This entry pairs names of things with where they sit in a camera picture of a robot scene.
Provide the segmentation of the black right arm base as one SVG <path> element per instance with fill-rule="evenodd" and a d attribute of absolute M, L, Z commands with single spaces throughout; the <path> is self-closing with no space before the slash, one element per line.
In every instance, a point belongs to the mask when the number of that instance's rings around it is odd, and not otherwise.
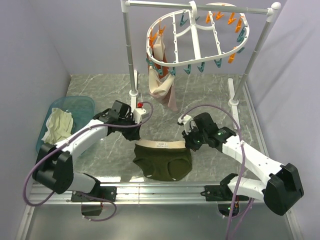
<path fill-rule="evenodd" d="M 200 195 L 205 198 L 206 202 L 217 202 L 218 212 L 224 217 L 229 216 L 233 193 L 227 187 L 222 187 L 220 185 L 205 185 L 204 191 L 202 191 Z M 236 217 L 240 214 L 240 202 L 248 200 L 249 197 L 244 195 L 237 195 L 235 197 L 232 217 Z"/>

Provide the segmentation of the olive green underwear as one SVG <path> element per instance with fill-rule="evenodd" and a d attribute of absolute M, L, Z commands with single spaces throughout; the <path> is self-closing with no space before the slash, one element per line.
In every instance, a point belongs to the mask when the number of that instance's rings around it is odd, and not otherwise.
<path fill-rule="evenodd" d="M 193 169 L 192 154 L 183 140 L 153 141 L 141 139 L 135 142 L 135 163 L 143 175 L 152 180 L 176 182 Z"/>

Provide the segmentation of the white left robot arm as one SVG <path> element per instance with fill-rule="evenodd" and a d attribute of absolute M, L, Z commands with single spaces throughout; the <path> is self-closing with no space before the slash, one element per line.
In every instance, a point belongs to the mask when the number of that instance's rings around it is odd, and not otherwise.
<path fill-rule="evenodd" d="M 57 194 L 82 192 L 96 201 L 102 192 L 101 182 L 74 170 L 76 159 L 89 147 L 112 133 L 120 132 L 126 140 L 140 139 L 140 126 L 149 113 L 139 103 L 135 109 L 116 100 L 111 108 L 98 114 L 82 129 L 65 140 L 41 146 L 32 178 Z"/>

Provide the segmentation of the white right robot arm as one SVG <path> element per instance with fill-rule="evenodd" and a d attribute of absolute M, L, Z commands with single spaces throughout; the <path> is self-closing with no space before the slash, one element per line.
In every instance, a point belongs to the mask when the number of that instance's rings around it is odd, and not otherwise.
<path fill-rule="evenodd" d="M 202 195 L 208 202 L 225 202 L 236 198 L 263 201 L 275 214 L 283 216 L 304 196 L 298 169 L 291 163 L 275 161 L 256 150 L 228 127 L 219 128 L 209 113 L 191 117 L 182 115 L 178 124 L 184 127 L 185 147 L 197 151 L 202 145 L 218 150 L 250 170 L 258 179 L 239 177 L 231 173 L 219 186 L 205 186 Z"/>

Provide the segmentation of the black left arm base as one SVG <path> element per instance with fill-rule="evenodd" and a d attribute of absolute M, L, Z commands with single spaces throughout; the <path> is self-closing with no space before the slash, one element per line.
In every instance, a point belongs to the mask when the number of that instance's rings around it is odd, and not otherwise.
<path fill-rule="evenodd" d="M 70 201 L 81 204 L 81 214 L 85 218 L 104 219 L 113 214 L 116 197 L 116 186 L 99 186 L 92 193 L 73 192 Z"/>

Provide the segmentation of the white oval clip hanger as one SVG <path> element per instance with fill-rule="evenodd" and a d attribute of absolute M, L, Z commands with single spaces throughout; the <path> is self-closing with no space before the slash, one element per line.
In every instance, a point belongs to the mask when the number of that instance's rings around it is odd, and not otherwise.
<path fill-rule="evenodd" d="M 163 15 L 159 19 L 157 19 L 148 29 L 146 35 L 146 53 L 149 55 L 150 59 L 161 66 L 164 67 L 179 67 L 187 65 L 189 68 L 192 64 L 201 65 L 198 67 L 199 71 L 202 72 L 204 70 L 205 62 L 214 61 L 218 68 L 221 67 L 222 59 L 228 58 L 228 63 L 231 64 L 236 54 L 241 53 L 245 49 L 245 44 L 248 41 L 248 37 L 250 35 L 250 26 L 248 24 L 247 18 L 244 13 L 239 13 L 239 18 L 237 18 L 238 22 L 235 27 L 235 32 L 238 33 L 238 37 L 236 42 L 238 43 L 232 50 L 228 52 L 223 52 L 221 50 L 221 43 L 218 38 L 218 31 L 216 29 L 215 20 L 219 20 L 224 15 L 219 11 L 218 13 L 209 11 L 206 16 L 206 26 L 197 24 L 198 9 L 195 1 L 190 1 L 189 6 L 190 10 L 182 9 L 178 11 L 174 11 Z M 174 56 L 175 59 L 173 62 L 163 62 L 154 59 L 153 57 L 153 46 L 158 36 L 162 36 L 164 34 L 164 27 L 161 27 L 161 22 L 165 19 L 172 19 L 172 27 L 173 27 L 173 43 L 174 43 Z M 198 30 L 202 31 L 212 31 L 214 37 L 214 44 L 217 48 L 217 54 L 211 56 L 202 56 L 200 43 L 199 43 L 199 35 Z M 180 61 L 179 53 L 178 53 L 178 38 L 184 36 L 185 34 L 190 33 L 192 39 L 192 47 L 194 52 L 194 59 Z"/>

